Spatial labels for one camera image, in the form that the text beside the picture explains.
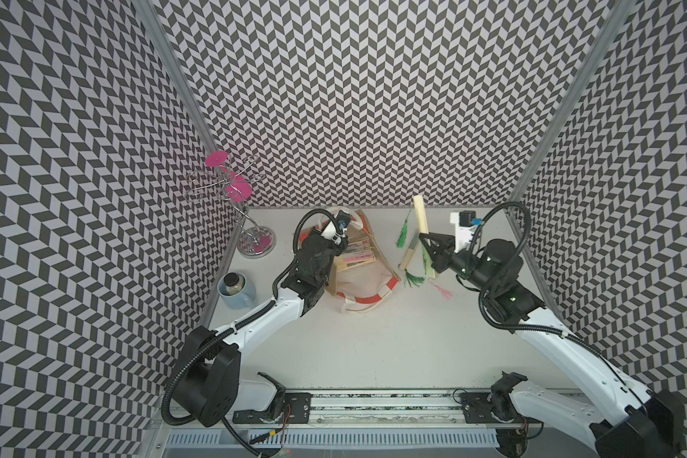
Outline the burlap red striped tote bag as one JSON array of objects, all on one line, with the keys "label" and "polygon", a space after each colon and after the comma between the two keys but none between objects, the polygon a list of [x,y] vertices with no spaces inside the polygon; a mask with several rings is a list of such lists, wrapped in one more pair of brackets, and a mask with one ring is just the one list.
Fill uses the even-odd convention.
[{"label": "burlap red striped tote bag", "polygon": [[343,314],[374,310],[401,282],[361,210],[334,206],[308,211],[296,227],[293,248],[302,282],[341,299]]}]

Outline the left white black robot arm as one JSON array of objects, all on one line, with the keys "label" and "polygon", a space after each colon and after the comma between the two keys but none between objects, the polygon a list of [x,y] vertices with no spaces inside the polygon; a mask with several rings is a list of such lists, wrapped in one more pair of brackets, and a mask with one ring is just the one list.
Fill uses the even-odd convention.
[{"label": "left white black robot arm", "polygon": [[231,411],[253,411],[268,422],[278,420],[285,387],[263,372],[248,377],[242,367],[262,343],[320,301],[334,258],[345,248],[345,233],[311,230],[276,280],[278,290],[270,300],[226,326],[192,331],[161,400],[163,421],[170,426],[198,421],[212,427]]}]

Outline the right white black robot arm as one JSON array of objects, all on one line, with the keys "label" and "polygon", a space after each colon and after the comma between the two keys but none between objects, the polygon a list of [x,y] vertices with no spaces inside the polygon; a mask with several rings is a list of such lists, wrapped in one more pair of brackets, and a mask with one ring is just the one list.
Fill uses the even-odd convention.
[{"label": "right white black robot arm", "polygon": [[522,285],[517,247],[495,239],[473,253],[454,236],[422,234],[433,268],[451,270],[479,294],[488,324],[506,330],[552,361],[586,396],[578,402],[505,373],[485,402],[502,423],[536,420],[580,441],[601,457],[676,457],[683,448],[684,406],[669,390],[654,392],[582,342],[532,291]]}]

